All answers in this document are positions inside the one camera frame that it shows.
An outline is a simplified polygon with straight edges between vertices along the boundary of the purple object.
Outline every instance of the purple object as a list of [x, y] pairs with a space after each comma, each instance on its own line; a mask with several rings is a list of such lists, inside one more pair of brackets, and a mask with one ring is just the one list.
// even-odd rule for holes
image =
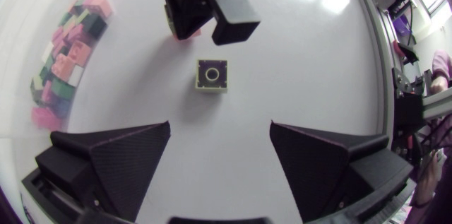
[[405, 15], [402, 15], [401, 17], [395, 19], [393, 21], [393, 25], [395, 28], [395, 31], [400, 36], [408, 36], [410, 34], [410, 24], [408, 24], [408, 19]]
[[91, 46], [91, 44], [93, 43], [93, 39], [83, 31], [82, 24], [77, 25], [69, 32], [68, 35], [68, 42], [70, 45], [72, 45], [77, 40], [87, 44], [88, 46]]

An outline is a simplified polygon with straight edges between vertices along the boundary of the dark green block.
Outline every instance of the dark green block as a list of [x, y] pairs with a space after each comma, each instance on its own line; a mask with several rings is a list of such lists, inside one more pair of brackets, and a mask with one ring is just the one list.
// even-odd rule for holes
[[80, 15], [83, 12], [83, 0], [77, 0], [73, 4], [72, 9], [77, 13], [77, 15]]
[[59, 53], [68, 56], [69, 47], [67, 47], [67, 46], [62, 47], [61, 50], [59, 50]]
[[61, 18], [61, 20], [59, 21], [58, 26], [62, 26], [62, 25], [64, 25], [64, 24], [66, 24], [66, 23], [69, 21], [69, 19], [71, 19], [71, 17], [72, 17], [72, 14], [69, 13], [69, 12], [66, 12], [66, 13], [63, 15], [63, 17]]
[[100, 38], [105, 28], [106, 22], [97, 14], [89, 14], [82, 21], [83, 31], [94, 37], [96, 40]]
[[52, 65], [54, 63], [54, 58], [52, 57], [52, 55], [49, 55], [49, 58], [47, 58], [47, 61], [44, 65], [44, 67], [42, 68], [41, 72], [40, 72], [40, 78], [42, 80], [42, 85], [45, 86], [45, 83], [47, 81], [51, 81], [53, 79], [53, 73], [51, 71]]
[[33, 79], [31, 80], [30, 89], [33, 101], [35, 101], [37, 105], [41, 106], [41, 96], [42, 90], [44, 90], [44, 88], [42, 87], [42, 79], [40, 76], [33, 77]]
[[70, 100], [72, 99], [75, 91], [76, 89], [73, 86], [70, 86], [58, 78], [54, 78], [52, 81], [52, 92], [60, 98]]

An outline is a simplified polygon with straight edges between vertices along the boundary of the metal frame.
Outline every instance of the metal frame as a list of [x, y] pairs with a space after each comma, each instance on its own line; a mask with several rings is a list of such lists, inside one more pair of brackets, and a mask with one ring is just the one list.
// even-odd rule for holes
[[423, 99], [424, 119], [434, 119], [452, 113], [452, 88]]
[[378, 76], [378, 89], [383, 90], [384, 98], [379, 101], [379, 125], [377, 133], [384, 133], [389, 137], [387, 148], [391, 148], [394, 125], [394, 88], [391, 69], [397, 62], [394, 61], [391, 48], [391, 34], [393, 27], [388, 14], [382, 14], [372, 0], [359, 0], [364, 10], [368, 24], [371, 26], [371, 36], [374, 39], [374, 52]]

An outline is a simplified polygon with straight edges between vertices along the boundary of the white block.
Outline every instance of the white block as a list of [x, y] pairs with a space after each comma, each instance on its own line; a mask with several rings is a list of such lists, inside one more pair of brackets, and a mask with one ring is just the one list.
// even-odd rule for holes
[[80, 79], [82, 78], [82, 74], [83, 68], [80, 67], [79, 65], [76, 65], [73, 68], [71, 76], [69, 77], [68, 84], [73, 87], [77, 87], [78, 83], [80, 83]]
[[47, 44], [47, 47], [44, 50], [44, 54], [41, 57], [42, 62], [44, 62], [44, 63], [47, 62], [47, 59], [49, 58], [49, 55], [53, 49], [54, 49], [54, 44], [51, 41], [51, 42], [49, 42], [49, 44]]

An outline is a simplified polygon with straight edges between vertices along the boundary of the square block with hole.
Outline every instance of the square block with hole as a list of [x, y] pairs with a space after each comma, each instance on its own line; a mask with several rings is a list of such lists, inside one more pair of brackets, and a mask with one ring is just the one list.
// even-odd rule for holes
[[207, 59], [196, 61], [195, 89], [204, 93], [226, 93], [227, 61]]

